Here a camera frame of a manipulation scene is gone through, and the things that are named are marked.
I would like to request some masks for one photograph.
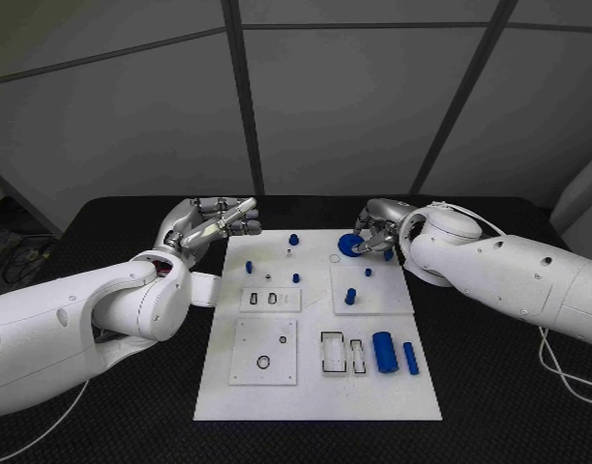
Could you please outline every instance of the gray wall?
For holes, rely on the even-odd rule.
[[[0,176],[61,229],[116,194],[553,206],[592,158],[592,1],[514,4],[0,0]]]

